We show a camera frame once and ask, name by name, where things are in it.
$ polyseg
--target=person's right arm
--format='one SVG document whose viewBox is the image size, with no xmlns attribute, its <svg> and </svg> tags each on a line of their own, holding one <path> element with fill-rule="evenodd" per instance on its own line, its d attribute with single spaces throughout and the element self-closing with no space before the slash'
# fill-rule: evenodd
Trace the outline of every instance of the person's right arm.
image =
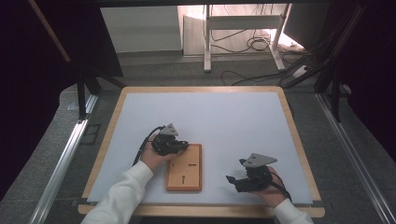
<svg viewBox="0 0 396 224">
<path fill-rule="evenodd" d="M 276 174 L 274 168 L 269 167 L 270 171 Z M 282 186 L 282 181 L 273 175 L 273 181 Z M 301 212 L 283 195 L 279 189 L 272 186 L 259 191 L 252 192 L 260 196 L 265 203 L 274 208 L 274 213 L 281 224 L 311 224 L 312 218 L 305 212 Z"/>
</svg>

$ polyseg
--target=long sleeve shirt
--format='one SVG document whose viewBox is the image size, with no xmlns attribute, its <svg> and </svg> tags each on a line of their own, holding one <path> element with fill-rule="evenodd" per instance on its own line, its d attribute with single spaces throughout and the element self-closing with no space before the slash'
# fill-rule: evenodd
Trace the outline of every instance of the long sleeve shirt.
<svg viewBox="0 0 396 224">
<path fill-rule="evenodd" d="M 119 182 L 110 188 L 81 224 L 128 223 L 142 201 L 145 186 L 152 176 L 153 173 L 147 165 L 139 161 L 121 175 Z M 300 212 L 289 199 L 280 203 L 274 213 L 281 224 L 314 223 L 307 213 Z"/>
</svg>

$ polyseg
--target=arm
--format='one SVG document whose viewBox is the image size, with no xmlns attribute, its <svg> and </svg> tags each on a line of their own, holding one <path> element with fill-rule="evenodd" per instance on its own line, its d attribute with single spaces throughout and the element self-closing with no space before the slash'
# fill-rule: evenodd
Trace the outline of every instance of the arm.
<svg viewBox="0 0 396 224">
<path fill-rule="evenodd" d="M 273 181 L 282 186 L 282 181 L 273 175 Z M 314 223 L 312 218 L 305 212 L 301 212 L 285 197 L 278 189 L 270 186 L 266 189 L 252 192 L 260 196 L 268 206 L 274 208 L 274 213 L 281 224 L 307 224 Z"/>
<path fill-rule="evenodd" d="M 142 201 L 145 186 L 153 176 L 152 171 L 163 161 L 171 160 L 175 156 L 176 154 L 164 157 L 157 155 L 151 144 L 147 143 L 140 161 L 122 173 L 120 180 L 110 188 L 81 223 L 128 223 Z"/>
</svg>

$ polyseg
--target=cable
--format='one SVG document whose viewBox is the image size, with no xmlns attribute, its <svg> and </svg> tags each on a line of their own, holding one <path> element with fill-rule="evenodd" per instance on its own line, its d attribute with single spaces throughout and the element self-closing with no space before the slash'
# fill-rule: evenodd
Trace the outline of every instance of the cable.
<svg viewBox="0 0 396 224">
<path fill-rule="evenodd" d="M 155 128 L 154 130 L 151 131 L 151 133 L 149 133 L 149 135 L 145 138 L 145 140 L 143 141 L 142 145 L 140 146 L 139 150 L 137 151 L 136 157 L 134 158 L 134 164 L 132 166 L 135 166 L 137 164 L 137 162 L 140 159 L 140 155 L 142 154 L 143 150 L 145 149 L 146 143 L 149 141 L 149 138 L 158 130 L 162 130 L 165 126 L 160 126 Z"/>
</svg>

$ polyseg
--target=gray carpet floor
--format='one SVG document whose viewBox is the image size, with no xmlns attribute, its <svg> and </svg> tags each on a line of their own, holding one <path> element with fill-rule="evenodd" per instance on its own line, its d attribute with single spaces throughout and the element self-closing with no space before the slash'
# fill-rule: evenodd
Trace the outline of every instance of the gray carpet floor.
<svg viewBox="0 0 396 224">
<path fill-rule="evenodd" d="M 205 73 L 201 58 L 180 55 L 142 56 L 121 55 L 120 63 L 128 86 L 223 86 L 244 77 L 276 73 L 276 66 L 268 55 L 229 56 L 213 59 L 212 72 Z M 314 218 L 315 223 L 382 223 L 365 188 L 362 186 L 347 154 L 326 118 L 313 91 L 316 77 L 285 90 L 293 118 L 311 166 L 326 215 Z M 246 81 L 240 85 L 275 85 L 279 79 L 260 82 Z M 92 113 L 87 131 L 81 139 L 64 182 L 49 210 L 46 223 L 79 223 L 83 219 L 76 202 L 82 195 L 106 127 L 113 113 L 120 90 L 100 80 L 103 91 Z M 50 175 L 78 119 L 75 86 L 61 95 L 61 105 L 34 155 L 20 176 L 0 202 L 0 223 L 28 223 Z M 355 116 L 341 98 L 340 117 L 349 138 L 362 160 L 383 191 L 390 207 L 396 208 L 396 166 L 387 152 Z M 134 217 L 131 223 L 235 223 L 235 219 L 184 219 Z M 238 223 L 274 223 L 272 220 L 237 219 Z"/>
</svg>

